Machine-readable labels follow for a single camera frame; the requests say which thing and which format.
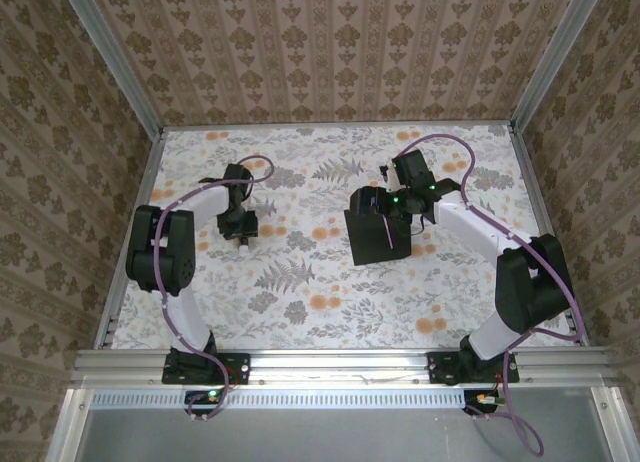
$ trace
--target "wallpaper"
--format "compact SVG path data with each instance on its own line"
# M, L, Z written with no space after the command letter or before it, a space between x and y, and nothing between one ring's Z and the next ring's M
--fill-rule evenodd
M591 341L611 346L627 400L637 408L640 0L598 2L525 140Z
M0 0L0 460L41 460L149 141L67 0Z
M96 0L163 125L509 119L569 0Z
M210 220L196 234L191 286L218 348L365 349L457 347L495 310L495 269L446 228L414 218L411 257L354 266L343 211L365 185L384 186L379 166L427 134L450 133L472 145L478 165L472 200L516 228L538 228L506 126L370 125L172 131L152 204L166 206L204 177L257 151L274 175L246 202L259 220L247 254ZM460 181L464 147L446 139L422 144L436 179ZM263 160L247 161L255 177ZM380 243L387 243L381 234ZM113 347L170 346L157 293L130 282ZM564 315L546 323L569 331ZM558 345L536 337L528 345Z

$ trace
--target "floral pattern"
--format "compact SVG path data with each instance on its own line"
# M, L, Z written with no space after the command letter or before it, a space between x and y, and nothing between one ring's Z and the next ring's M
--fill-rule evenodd
M364 185L384 185L378 166L412 140L445 132L467 140L478 167L470 194L510 223L537 233L506 127L255 128L171 131L151 203L166 205L227 163L260 153L274 176L248 200L259 236L246 256L217 233L197 234L192 282L218 346L233 349L455 346L493 311L491 265L455 235L428 225L413 237L409 258L355 267L343 210ZM421 150L436 177L460 180L464 148L444 139ZM248 161L254 176L266 166ZM114 348L167 347L169 333L156 294L130 282ZM547 325L567 331L559 317ZM556 344L536 338L531 344Z

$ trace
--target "fern leaf pattern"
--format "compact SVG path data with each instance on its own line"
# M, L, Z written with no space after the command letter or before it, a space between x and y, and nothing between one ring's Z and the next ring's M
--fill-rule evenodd
M340 159L329 159L320 165L312 177L314 179L326 180L329 182L346 182L349 177L358 175L363 172L361 162L356 162L354 158L351 161L340 157Z
M282 289L282 293L286 294L287 290L295 291L300 284L309 283L315 277L311 264L307 265L304 260L302 264L293 259L287 259L286 264L276 260L264 270L255 285L267 290Z

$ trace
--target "metal corner post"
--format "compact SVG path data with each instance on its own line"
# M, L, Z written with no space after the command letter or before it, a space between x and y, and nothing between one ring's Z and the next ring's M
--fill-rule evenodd
M512 120L524 130L551 86L598 0L571 0L536 70L518 101Z
M540 190L540 184L536 178L535 171L533 170L533 164L529 152L522 138L522 131L518 125L514 122L510 126L511 143L513 144L513 150L516 153L516 159L520 170L522 171L522 178L524 179L524 185L529 194L531 200L531 207L533 208L533 215L538 223L538 228L541 234L554 234L553 225L551 224L551 218L547 211L547 206L544 203L542 197L542 190Z
M122 52L98 4L95 0L69 0L69 2L131 104L149 139L152 142L155 141L162 127L160 115L131 68L127 56Z
M640 460L640 447L620 389L593 387L591 393L613 460Z

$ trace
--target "metal rail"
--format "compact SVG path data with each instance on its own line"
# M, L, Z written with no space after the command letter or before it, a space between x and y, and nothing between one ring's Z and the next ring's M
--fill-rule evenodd
M449 388L431 384L429 350L258 350L251 355L249 387L290 388ZM164 350L80 351L71 376L77 388L162 387ZM605 349L522 348L516 352L517 387L599 387L612 385ZM484 388L489 384L464 384Z

